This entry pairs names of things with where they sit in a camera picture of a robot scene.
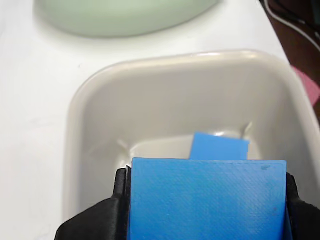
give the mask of light green bowl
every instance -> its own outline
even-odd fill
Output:
[[[57,27],[91,37],[145,34],[183,23],[217,0],[35,0]]]

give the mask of blue rectangular piece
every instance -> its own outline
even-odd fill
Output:
[[[194,160],[246,160],[249,141],[196,132],[190,152]]]
[[[286,162],[134,158],[130,240],[281,240]]]

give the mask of white table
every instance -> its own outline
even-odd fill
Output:
[[[0,0],[0,239],[53,240],[62,223],[68,105],[99,69],[125,60],[253,49],[288,61],[257,0],[223,0],[161,32],[86,39],[41,23],[32,0]]]

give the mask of pink object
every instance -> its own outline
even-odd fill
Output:
[[[312,105],[315,105],[320,96],[320,88],[319,86],[304,72],[298,70],[295,67],[292,67],[295,73],[300,77],[306,93],[308,94],[309,100]]]

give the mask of square white bowl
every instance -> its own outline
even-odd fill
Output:
[[[189,157],[196,131],[250,140],[249,159],[286,160],[303,200],[320,207],[320,131],[300,79],[265,53],[174,56],[107,67],[69,109],[65,219],[111,196],[132,157]]]

